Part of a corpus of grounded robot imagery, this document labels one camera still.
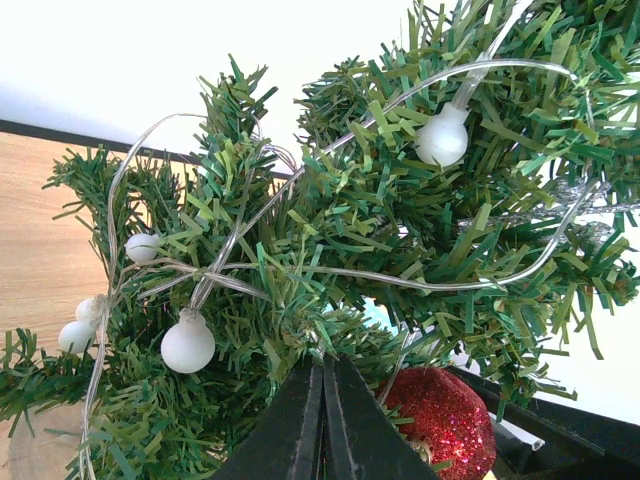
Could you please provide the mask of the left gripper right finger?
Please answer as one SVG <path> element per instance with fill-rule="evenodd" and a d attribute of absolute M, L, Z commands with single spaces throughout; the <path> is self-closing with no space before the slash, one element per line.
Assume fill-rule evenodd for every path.
<path fill-rule="evenodd" d="M 387 419 L 353 362 L 324 358 L 329 479 L 428 480 L 438 475 Z"/>

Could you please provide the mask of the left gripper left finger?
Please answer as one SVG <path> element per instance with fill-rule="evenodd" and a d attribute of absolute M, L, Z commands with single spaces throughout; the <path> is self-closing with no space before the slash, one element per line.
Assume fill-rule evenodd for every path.
<path fill-rule="evenodd" d="M 217 480 L 320 477 L 323 369 L 298 362 L 254 431 L 213 475 Z"/>

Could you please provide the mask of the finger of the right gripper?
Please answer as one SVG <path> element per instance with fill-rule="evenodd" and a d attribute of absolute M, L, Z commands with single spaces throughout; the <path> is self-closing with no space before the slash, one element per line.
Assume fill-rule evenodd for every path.
<path fill-rule="evenodd" d="M 506 403 L 500 388 L 451 367 L 501 420 L 494 423 L 498 479 L 637 479 L 639 427 L 540 399 Z"/>

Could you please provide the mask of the red ball ornament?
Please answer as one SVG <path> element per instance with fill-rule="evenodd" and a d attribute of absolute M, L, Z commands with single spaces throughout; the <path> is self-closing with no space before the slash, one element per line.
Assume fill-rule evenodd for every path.
<path fill-rule="evenodd" d="M 426 446 L 434 463 L 451 461 L 443 479 L 482 479 L 496 460 L 496 442 L 485 403 L 462 380 L 442 368 L 399 371 L 386 406 L 411 418 L 399 430 L 410 442 Z"/>

